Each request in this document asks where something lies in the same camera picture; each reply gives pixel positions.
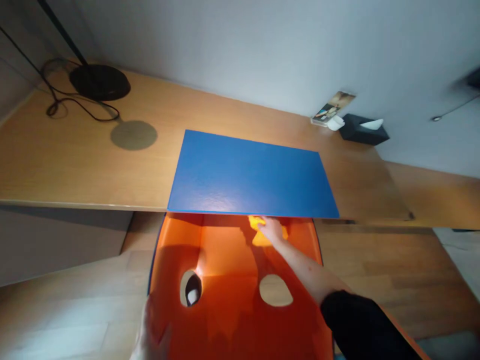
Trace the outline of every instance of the black tissue box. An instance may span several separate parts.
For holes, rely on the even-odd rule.
[[[343,140],[354,141],[362,144],[378,145],[390,139],[383,125],[378,130],[370,130],[360,124],[373,121],[372,119],[357,115],[347,114],[343,117],[345,125],[340,128]]]

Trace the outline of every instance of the wooden desk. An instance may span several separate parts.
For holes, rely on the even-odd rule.
[[[111,104],[123,122],[150,124],[155,143],[142,150],[121,148],[111,136],[125,124],[94,121],[73,102],[66,103],[67,115],[61,109],[64,117],[49,118],[45,110],[52,98],[36,90],[0,128],[0,203],[165,211],[184,131],[191,129],[319,152],[342,218],[408,218],[374,147],[344,141],[305,116],[125,74],[131,92]],[[73,91],[62,70],[49,78],[58,89]],[[110,117],[100,106],[82,103],[98,117]],[[130,130],[115,131],[130,147],[152,136],[132,136]]]
[[[414,219],[372,218],[361,224],[480,229],[480,179],[395,162],[385,164]]]

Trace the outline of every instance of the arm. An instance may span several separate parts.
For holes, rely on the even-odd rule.
[[[284,240],[277,219],[263,220],[265,225],[259,224],[258,228],[320,306],[325,323],[347,359],[428,359],[421,350],[417,351],[422,357],[418,355],[373,300],[352,294],[335,274]]]
[[[265,225],[258,224],[258,228],[265,235],[278,253],[291,267],[296,277],[303,284],[315,302],[320,305],[327,295],[340,290],[349,293],[352,291],[335,274],[305,256],[293,247],[282,236],[282,226],[276,218],[262,217]]]

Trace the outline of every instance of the lamp base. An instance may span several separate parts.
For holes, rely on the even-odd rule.
[[[123,72],[108,65],[81,65],[70,72],[70,82],[85,98],[112,101],[130,92],[130,83]]]

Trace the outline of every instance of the yellow object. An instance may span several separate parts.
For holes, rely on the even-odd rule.
[[[272,244],[270,243],[270,240],[259,230],[259,224],[265,225],[265,221],[260,216],[253,215],[248,215],[248,221],[250,222],[251,228],[253,230],[256,230],[256,235],[251,243],[255,246],[261,247],[271,246]],[[285,226],[282,226],[281,232],[283,238],[286,240],[289,237],[287,228]]]

